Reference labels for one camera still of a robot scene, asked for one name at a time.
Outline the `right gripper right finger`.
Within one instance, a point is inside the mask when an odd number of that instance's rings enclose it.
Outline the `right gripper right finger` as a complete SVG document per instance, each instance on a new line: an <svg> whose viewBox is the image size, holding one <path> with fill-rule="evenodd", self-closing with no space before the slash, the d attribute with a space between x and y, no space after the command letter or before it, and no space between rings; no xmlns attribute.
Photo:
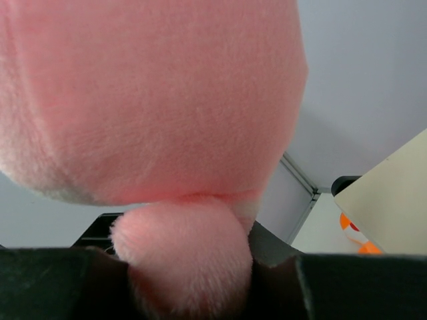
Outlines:
<svg viewBox="0 0 427 320"><path fill-rule="evenodd" d="M259 223L247 319L425 319L426 257L307 254Z"/></svg>

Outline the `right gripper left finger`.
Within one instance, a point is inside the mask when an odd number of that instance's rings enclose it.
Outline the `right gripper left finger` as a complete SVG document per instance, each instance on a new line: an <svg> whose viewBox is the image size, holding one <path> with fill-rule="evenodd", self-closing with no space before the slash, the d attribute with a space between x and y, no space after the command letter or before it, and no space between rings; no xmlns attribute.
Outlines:
<svg viewBox="0 0 427 320"><path fill-rule="evenodd" d="M2 319L139 319L100 215L69 248L1 248Z"/></svg>

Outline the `orange shark plush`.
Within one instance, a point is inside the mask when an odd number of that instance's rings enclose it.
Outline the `orange shark plush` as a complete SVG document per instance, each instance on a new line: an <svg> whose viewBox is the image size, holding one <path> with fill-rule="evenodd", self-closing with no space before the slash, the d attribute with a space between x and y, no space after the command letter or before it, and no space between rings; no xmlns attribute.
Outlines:
<svg viewBox="0 0 427 320"><path fill-rule="evenodd" d="M379 255L382 251L369 241L344 213L340 214L340 227L346 237L359 246L358 253L363 255Z"/></svg>

